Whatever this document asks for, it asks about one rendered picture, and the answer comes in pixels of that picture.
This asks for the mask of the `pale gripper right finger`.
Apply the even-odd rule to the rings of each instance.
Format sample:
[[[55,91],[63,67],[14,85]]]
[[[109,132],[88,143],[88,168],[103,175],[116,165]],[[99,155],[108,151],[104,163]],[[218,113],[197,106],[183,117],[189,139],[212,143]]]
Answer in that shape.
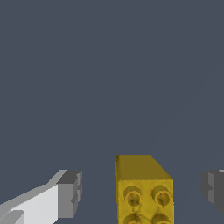
[[[203,196],[224,214],[224,170],[202,171],[200,178]]]

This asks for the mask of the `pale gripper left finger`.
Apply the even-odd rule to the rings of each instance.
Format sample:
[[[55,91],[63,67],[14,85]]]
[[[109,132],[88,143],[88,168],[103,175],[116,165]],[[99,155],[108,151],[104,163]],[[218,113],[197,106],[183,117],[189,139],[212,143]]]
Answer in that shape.
[[[82,195],[82,171],[59,170],[38,186],[0,205],[0,224],[54,224],[73,218]]]

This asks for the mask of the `yellow studded toy brick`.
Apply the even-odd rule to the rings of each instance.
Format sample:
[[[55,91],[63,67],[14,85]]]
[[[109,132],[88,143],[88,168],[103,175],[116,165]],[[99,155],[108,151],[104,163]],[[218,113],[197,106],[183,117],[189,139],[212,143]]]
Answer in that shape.
[[[173,179],[152,155],[116,155],[118,224],[174,224]]]

